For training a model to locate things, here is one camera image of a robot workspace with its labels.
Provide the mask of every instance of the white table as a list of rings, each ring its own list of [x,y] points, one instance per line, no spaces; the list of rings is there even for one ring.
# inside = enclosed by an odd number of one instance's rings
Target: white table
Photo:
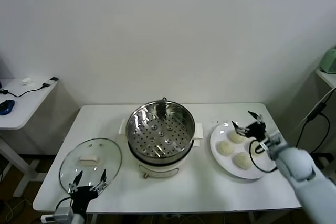
[[[38,89],[41,87],[42,83],[46,82],[47,79],[34,80],[34,83],[30,85],[23,86],[19,79],[0,79],[2,83],[2,89],[7,89],[9,92],[20,95],[25,91]],[[8,115],[0,116],[0,130],[18,130],[25,126],[37,108],[41,105],[44,99],[49,95],[51,90],[55,87],[55,83],[47,88],[43,88],[38,91],[30,92],[25,94],[20,98],[16,98],[11,94],[0,94],[0,103],[5,100],[14,100],[15,105],[13,110]],[[29,165],[27,164],[3,139],[0,137],[0,154],[3,155],[9,164],[4,169],[3,176],[9,171],[11,165],[14,165],[22,173],[24,177],[17,186],[13,196],[21,197],[24,190],[26,189],[30,181],[42,182],[45,178],[45,173],[37,173],[35,168],[37,167],[39,161],[34,160]]]
[[[336,74],[335,73],[325,73],[320,69],[317,69],[315,73],[328,84],[332,89],[336,87]]]
[[[123,119],[138,105],[85,105],[81,108],[63,142],[35,200],[37,211],[54,211],[68,195],[61,188],[58,174],[65,156],[78,144],[95,137],[106,137],[122,149],[121,170],[112,184],[89,204],[93,214],[232,212],[299,208],[288,182],[276,171],[259,180],[245,180],[226,172],[209,150],[213,128],[226,120],[242,125],[254,119],[248,110],[264,116],[268,129],[276,128],[261,103],[185,104],[196,122],[203,123],[204,140],[193,147],[181,171],[171,178],[143,179],[124,135],[118,135]]]

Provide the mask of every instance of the stainless steel steamer basket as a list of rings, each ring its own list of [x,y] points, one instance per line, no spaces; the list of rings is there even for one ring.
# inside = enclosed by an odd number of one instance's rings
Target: stainless steel steamer basket
[[[139,107],[127,121],[126,136],[132,154],[153,166],[172,165],[193,146],[195,121],[182,105],[153,101]]]

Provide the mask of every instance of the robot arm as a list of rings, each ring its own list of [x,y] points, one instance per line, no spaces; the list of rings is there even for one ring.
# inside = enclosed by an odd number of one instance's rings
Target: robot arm
[[[266,134],[266,126],[260,115],[249,112],[257,122],[246,128],[234,124],[236,132],[245,137],[255,137],[260,145],[256,152],[267,151],[281,174],[292,186],[307,214],[318,224],[336,221],[336,186],[316,167],[305,150],[290,147],[279,131]]]
[[[81,171],[69,184],[70,197],[73,200],[71,207],[59,207],[52,215],[42,215],[42,223],[61,223],[61,224],[84,224],[86,223],[86,210],[90,201],[98,196],[109,185],[106,182],[106,169],[101,175],[100,181],[94,186],[78,186],[83,175]]]

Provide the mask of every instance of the green appliance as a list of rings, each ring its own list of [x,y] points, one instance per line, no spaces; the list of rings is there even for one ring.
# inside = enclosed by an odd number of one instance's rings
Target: green appliance
[[[326,73],[336,73],[336,48],[329,49],[323,56],[320,68]]]

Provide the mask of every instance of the white plate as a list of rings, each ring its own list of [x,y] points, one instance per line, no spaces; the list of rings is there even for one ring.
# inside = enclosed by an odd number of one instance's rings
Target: white plate
[[[256,178],[261,178],[265,176],[266,173],[258,170],[254,165],[252,165],[251,169],[249,170],[243,170],[233,163],[232,159],[237,153],[239,152],[248,153],[248,147],[252,140],[246,139],[241,144],[235,144],[234,142],[229,140],[227,137],[227,134],[232,130],[234,130],[232,123],[227,122],[227,123],[217,126],[211,134],[210,148],[217,162],[220,164],[222,168],[226,169],[228,172],[230,172],[231,174],[237,177],[247,178],[247,179],[256,179]],[[234,145],[234,148],[235,148],[234,152],[230,156],[226,157],[218,152],[216,146],[220,141],[229,141]],[[266,152],[264,152],[262,155],[258,157],[252,156],[252,158],[254,162],[256,163],[256,165],[258,165],[261,169],[272,170],[275,167],[275,162],[269,159]]]

